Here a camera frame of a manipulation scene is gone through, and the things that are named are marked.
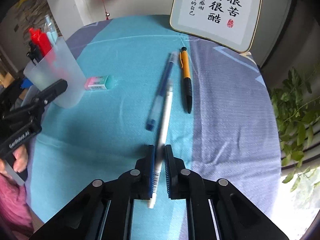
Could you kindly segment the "black dark-blue ballpoint pen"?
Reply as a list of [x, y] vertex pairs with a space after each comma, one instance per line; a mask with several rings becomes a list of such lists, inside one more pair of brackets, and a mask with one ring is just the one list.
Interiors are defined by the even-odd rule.
[[32, 41], [29, 41], [29, 47], [30, 47], [30, 50], [27, 52], [27, 57], [29, 57], [31, 62], [35, 65], [36, 63], [34, 61], [39, 63], [43, 59], [43, 56], [39, 47], [36, 44], [34, 44]]

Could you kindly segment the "grey-grip clear gel pen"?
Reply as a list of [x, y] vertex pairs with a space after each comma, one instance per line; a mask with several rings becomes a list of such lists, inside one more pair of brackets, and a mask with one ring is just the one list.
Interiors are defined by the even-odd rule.
[[44, 24], [44, 32], [46, 33], [51, 45], [54, 47], [58, 38], [55, 24], [49, 15], [46, 15], [44, 19], [46, 21]]

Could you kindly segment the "red utility knife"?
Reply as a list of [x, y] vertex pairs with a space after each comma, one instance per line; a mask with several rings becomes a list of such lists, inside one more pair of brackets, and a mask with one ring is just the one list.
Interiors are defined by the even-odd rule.
[[29, 34], [32, 42], [37, 45], [43, 57], [52, 49], [52, 45], [47, 35], [41, 29], [29, 28]]

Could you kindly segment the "green potted plant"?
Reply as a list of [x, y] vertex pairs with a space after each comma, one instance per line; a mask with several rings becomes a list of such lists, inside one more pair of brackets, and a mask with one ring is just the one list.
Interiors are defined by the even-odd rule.
[[282, 181], [283, 184], [295, 181], [291, 191], [297, 189], [302, 177], [311, 177], [311, 168], [303, 170], [302, 166], [306, 156], [304, 150], [313, 143], [314, 126], [319, 123], [319, 96], [305, 97], [312, 94], [311, 79], [318, 73], [319, 66], [307, 77], [301, 76], [293, 67], [281, 87], [268, 91], [276, 117], [280, 150], [284, 154], [281, 166], [293, 164], [293, 170]]

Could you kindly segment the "blue grey tablecloth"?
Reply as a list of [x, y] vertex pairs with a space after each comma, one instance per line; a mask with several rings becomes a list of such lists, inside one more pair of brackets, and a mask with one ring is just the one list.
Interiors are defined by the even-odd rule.
[[131, 16], [78, 29], [67, 45], [86, 77], [111, 76], [69, 109], [50, 104], [31, 147], [28, 204], [44, 222], [95, 179], [118, 178], [156, 145], [161, 115], [147, 126], [172, 53], [187, 49], [193, 105], [188, 113], [180, 62], [167, 144], [203, 178], [225, 178], [269, 215], [280, 177], [271, 100], [259, 69], [214, 42], [173, 31], [165, 15]]

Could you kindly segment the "white cabinet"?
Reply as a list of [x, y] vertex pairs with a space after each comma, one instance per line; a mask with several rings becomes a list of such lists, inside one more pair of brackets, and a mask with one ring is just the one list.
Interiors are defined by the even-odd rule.
[[131, 15], [169, 15], [173, 0], [47, 0], [65, 39], [81, 27]]

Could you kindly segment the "white slim pen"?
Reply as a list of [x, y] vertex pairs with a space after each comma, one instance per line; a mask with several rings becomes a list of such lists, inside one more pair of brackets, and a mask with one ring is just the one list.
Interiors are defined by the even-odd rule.
[[157, 189], [159, 185], [159, 178], [162, 169], [163, 163], [163, 150], [167, 139], [169, 122], [170, 122], [170, 114], [171, 114], [171, 106], [172, 106], [172, 97], [173, 97], [173, 83], [172, 80], [169, 79], [167, 83], [166, 96], [163, 104], [162, 111], [162, 119], [159, 130], [158, 144], [157, 150], [155, 152], [155, 166], [154, 166], [154, 176], [153, 176], [153, 189], [152, 189], [152, 197], [148, 200], [148, 208], [153, 209], [156, 203], [157, 198]]

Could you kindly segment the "translucent white plastic cup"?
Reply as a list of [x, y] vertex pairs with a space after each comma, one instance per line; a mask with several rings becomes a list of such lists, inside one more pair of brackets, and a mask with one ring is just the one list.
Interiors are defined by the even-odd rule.
[[63, 37], [58, 37], [55, 46], [36, 65], [29, 62], [23, 74], [42, 91], [59, 79], [68, 87], [54, 102], [62, 108], [71, 108], [79, 103], [84, 92], [86, 77], [77, 64]]

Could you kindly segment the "framed calligraphy sign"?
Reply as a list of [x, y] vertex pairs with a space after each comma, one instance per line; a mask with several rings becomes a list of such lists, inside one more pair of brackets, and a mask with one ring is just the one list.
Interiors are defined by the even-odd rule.
[[256, 33], [262, 0], [173, 0], [170, 26], [244, 53]]

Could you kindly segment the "orange black pen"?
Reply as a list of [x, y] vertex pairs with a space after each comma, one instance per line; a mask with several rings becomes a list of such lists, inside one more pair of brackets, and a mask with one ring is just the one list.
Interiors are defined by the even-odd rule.
[[189, 57], [186, 47], [182, 47], [179, 53], [180, 63], [183, 72], [183, 86], [185, 92], [185, 102], [187, 106], [187, 113], [191, 113], [193, 106], [193, 91], [192, 91], [192, 81], [189, 66]]

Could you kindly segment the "pink green eraser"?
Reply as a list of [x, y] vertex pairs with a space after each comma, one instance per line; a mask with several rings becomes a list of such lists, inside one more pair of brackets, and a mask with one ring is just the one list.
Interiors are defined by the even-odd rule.
[[85, 83], [85, 90], [110, 90], [114, 87], [112, 75], [89, 77]]

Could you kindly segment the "blue clear gel pen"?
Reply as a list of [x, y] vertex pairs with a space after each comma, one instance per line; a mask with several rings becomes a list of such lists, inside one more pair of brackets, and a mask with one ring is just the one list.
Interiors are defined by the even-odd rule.
[[163, 99], [167, 89], [167, 83], [171, 76], [172, 68], [176, 62], [177, 62], [177, 52], [173, 51], [169, 56], [167, 64], [165, 65], [163, 75], [159, 83], [159, 87], [146, 122], [146, 129], [148, 131], [152, 131], [154, 129], [156, 122], [159, 118], [160, 111], [162, 109]]

